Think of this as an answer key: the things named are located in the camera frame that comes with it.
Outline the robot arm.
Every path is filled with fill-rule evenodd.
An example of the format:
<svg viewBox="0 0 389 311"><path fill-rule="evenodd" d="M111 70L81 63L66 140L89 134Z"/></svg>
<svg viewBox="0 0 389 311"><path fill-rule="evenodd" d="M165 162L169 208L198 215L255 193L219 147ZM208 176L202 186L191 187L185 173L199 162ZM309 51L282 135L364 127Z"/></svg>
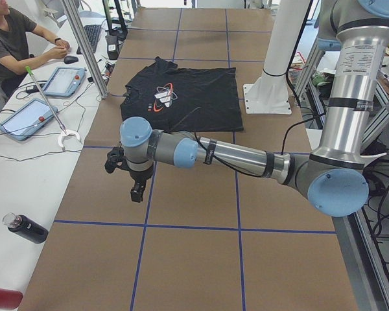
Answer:
<svg viewBox="0 0 389 311"><path fill-rule="evenodd" d="M309 155L273 154L189 134L155 130L142 117L120 127L123 157L140 202L153 162L191 168L220 162L296 189L320 212L343 217L367 201L362 171L374 160L360 153L373 108L377 77L389 45L389 1L323 1L318 38L337 39L341 50L318 147Z"/></svg>

